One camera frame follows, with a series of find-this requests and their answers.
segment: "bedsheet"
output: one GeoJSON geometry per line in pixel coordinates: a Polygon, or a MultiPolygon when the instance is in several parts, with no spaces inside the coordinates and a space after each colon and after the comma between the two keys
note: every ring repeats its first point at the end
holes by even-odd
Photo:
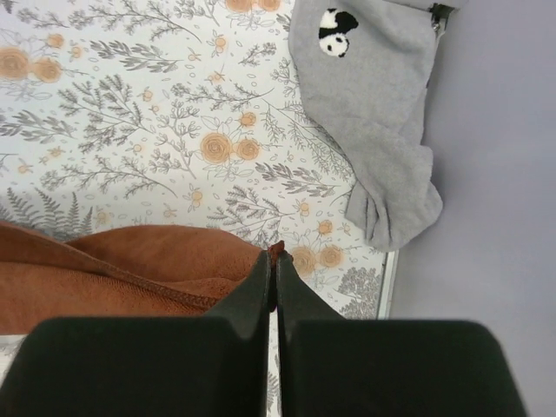
{"type": "Polygon", "coordinates": [[[0,219],[61,240],[146,223],[284,239],[324,300],[375,317],[384,255],[344,219],[353,172],[303,112],[293,3],[0,1],[0,219]]]}

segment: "gray fabric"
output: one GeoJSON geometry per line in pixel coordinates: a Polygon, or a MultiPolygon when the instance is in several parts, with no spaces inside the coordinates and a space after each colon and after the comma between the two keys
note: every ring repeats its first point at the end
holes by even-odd
{"type": "Polygon", "coordinates": [[[401,248],[442,210],[430,182],[433,153],[420,146],[436,53],[430,14],[382,0],[298,0],[289,48],[305,111],[340,144],[359,181],[346,217],[369,245],[401,248]],[[321,49],[327,9],[359,22],[344,57],[321,49]]]}

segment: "brown knit fabric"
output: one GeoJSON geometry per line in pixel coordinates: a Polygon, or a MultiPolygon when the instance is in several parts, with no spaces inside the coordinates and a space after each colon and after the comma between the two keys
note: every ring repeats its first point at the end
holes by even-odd
{"type": "Polygon", "coordinates": [[[58,316],[199,315],[260,253],[213,229],[138,226],[61,243],[0,222],[0,334],[58,316]]]}

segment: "panda print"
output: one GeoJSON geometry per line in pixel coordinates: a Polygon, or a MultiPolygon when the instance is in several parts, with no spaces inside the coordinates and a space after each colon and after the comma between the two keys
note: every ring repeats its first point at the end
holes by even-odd
{"type": "Polygon", "coordinates": [[[349,40],[346,35],[358,26],[359,22],[346,11],[328,9],[322,17],[319,28],[321,49],[330,56],[343,58],[349,50],[349,40]]]}

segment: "orange flower print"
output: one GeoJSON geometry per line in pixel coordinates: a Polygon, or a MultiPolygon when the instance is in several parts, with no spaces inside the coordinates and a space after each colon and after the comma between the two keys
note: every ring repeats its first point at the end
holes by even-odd
{"type": "Polygon", "coordinates": [[[31,72],[43,83],[55,83],[62,75],[62,66],[54,59],[43,57],[33,63],[31,72]]]}
{"type": "Polygon", "coordinates": [[[96,226],[106,226],[110,223],[110,215],[108,213],[106,213],[102,208],[100,208],[98,210],[98,213],[96,213],[96,226]]]}
{"type": "Polygon", "coordinates": [[[301,247],[292,250],[294,266],[300,277],[311,275],[316,266],[316,256],[310,248],[301,247]]]}
{"type": "Polygon", "coordinates": [[[343,259],[343,253],[341,249],[337,246],[330,246],[328,248],[324,248],[319,253],[319,263],[323,267],[327,268],[335,268],[341,264],[343,259]]]}
{"type": "Polygon", "coordinates": [[[142,93],[142,100],[144,102],[150,102],[153,99],[153,92],[147,87],[142,93]]]}
{"type": "Polygon", "coordinates": [[[333,227],[332,222],[330,220],[325,220],[319,223],[319,235],[330,235],[332,233],[333,227]]]}
{"type": "Polygon", "coordinates": [[[171,219],[172,217],[177,217],[177,215],[175,214],[177,212],[177,210],[173,210],[166,203],[164,203],[164,206],[166,207],[166,209],[164,210],[164,213],[163,213],[165,219],[171,219]]]}
{"type": "Polygon", "coordinates": [[[302,202],[299,206],[299,214],[302,217],[307,217],[309,215],[309,205],[306,202],[302,202]]]}
{"type": "Polygon", "coordinates": [[[81,47],[79,46],[74,46],[71,49],[71,56],[75,59],[77,58],[81,58],[81,55],[83,54],[83,50],[81,49],[81,47]]]}
{"type": "Polygon", "coordinates": [[[191,200],[193,201],[191,203],[191,205],[193,205],[193,207],[195,207],[196,209],[201,207],[202,192],[201,191],[194,191],[193,193],[191,193],[191,200]]]}
{"type": "Polygon", "coordinates": [[[351,227],[347,223],[342,223],[341,228],[338,228],[336,230],[341,230],[346,235],[351,236],[351,227]]]}
{"type": "Polygon", "coordinates": [[[63,150],[62,148],[60,148],[59,146],[57,148],[52,148],[49,149],[49,154],[50,156],[52,156],[53,158],[57,158],[59,157],[61,154],[65,153],[65,150],[63,150]]]}
{"type": "Polygon", "coordinates": [[[189,52],[191,52],[188,55],[188,59],[190,60],[190,62],[194,62],[194,61],[201,61],[201,58],[199,58],[199,54],[196,54],[194,50],[192,50],[191,48],[189,48],[189,52]]]}
{"type": "Polygon", "coordinates": [[[33,173],[33,171],[31,170],[31,168],[33,168],[32,165],[29,165],[21,158],[19,159],[19,162],[21,163],[21,165],[17,167],[17,172],[19,172],[20,174],[27,174],[28,172],[30,172],[31,174],[33,173]]]}
{"type": "Polygon", "coordinates": [[[225,46],[226,46],[226,39],[224,39],[223,37],[217,37],[215,39],[216,53],[221,54],[224,51],[225,46]]]}
{"type": "Polygon", "coordinates": [[[243,161],[253,161],[259,155],[259,143],[253,139],[243,139],[241,142],[234,145],[235,153],[243,161]]]}
{"type": "Polygon", "coordinates": [[[218,83],[221,83],[222,81],[226,81],[224,79],[224,75],[221,74],[220,72],[215,71],[215,73],[211,76],[208,76],[207,80],[210,81],[211,84],[215,85],[218,83]]]}
{"type": "Polygon", "coordinates": [[[51,48],[62,48],[63,46],[63,36],[59,33],[54,33],[46,38],[46,44],[51,48]]]}
{"type": "Polygon", "coordinates": [[[244,13],[251,10],[253,2],[251,0],[226,0],[226,6],[232,11],[244,13]]]}
{"type": "Polygon", "coordinates": [[[205,161],[225,163],[232,153],[232,142],[220,133],[211,133],[201,142],[201,153],[205,161]]]}
{"type": "Polygon", "coordinates": [[[131,148],[131,150],[133,151],[134,154],[137,155],[143,152],[145,150],[145,147],[142,146],[140,143],[136,143],[135,145],[133,145],[133,148],[131,148]]]}
{"type": "Polygon", "coordinates": [[[0,48],[0,76],[23,80],[29,74],[29,58],[18,48],[0,48]]]}
{"type": "Polygon", "coordinates": [[[259,6],[265,11],[277,11],[280,9],[281,0],[258,0],[259,6]]]}
{"type": "Polygon", "coordinates": [[[243,113],[242,117],[240,117],[239,122],[243,128],[252,128],[257,122],[257,116],[255,115],[255,113],[251,113],[249,111],[248,113],[243,113]]]}

